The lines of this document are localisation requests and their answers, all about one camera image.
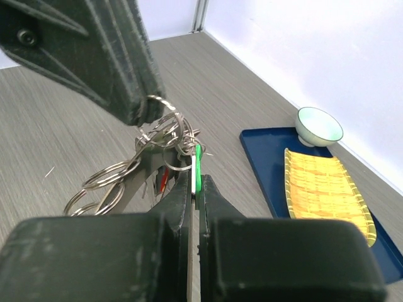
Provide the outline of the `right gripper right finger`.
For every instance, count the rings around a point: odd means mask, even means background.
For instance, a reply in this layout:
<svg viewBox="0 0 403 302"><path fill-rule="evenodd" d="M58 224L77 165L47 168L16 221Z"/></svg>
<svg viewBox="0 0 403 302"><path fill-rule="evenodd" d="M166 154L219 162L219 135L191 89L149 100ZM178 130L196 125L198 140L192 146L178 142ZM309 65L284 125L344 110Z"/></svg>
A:
<svg viewBox="0 0 403 302"><path fill-rule="evenodd" d="M341 220L248 218L203 176L202 301L385 301L361 232Z"/></svg>

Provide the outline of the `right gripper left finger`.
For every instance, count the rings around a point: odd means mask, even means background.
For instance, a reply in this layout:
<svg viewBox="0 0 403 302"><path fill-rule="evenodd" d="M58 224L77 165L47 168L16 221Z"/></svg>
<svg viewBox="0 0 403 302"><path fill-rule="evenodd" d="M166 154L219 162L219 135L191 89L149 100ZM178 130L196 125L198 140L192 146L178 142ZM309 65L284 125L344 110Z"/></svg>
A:
<svg viewBox="0 0 403 302"><path fill-rule="evenodd" d="M1 249L2 301L189 301L190 176L145 213L20 222Z"/></svg>

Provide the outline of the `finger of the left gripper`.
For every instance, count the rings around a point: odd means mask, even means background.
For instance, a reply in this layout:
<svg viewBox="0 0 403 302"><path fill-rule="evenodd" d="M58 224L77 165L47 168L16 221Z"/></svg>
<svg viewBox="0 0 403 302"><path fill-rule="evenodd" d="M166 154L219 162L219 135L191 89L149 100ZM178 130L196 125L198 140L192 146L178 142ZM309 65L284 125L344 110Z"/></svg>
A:
<svg viewBox="0 0 403 302"><path fill-rule="evenodd" d="M152 54L137 1L124 2L124 16L128 22L124 37L128 40L130 61L140 90L139 122L152 123L162 116L163 109L157 101L150 100L149 96L165 98L166 88Z"/></svg>
<svg viewBox="0 0 403 302"><path fill-rule="evenodd" d="M147 121L136 1L2 1L1 50L130 126Z"/></svg>

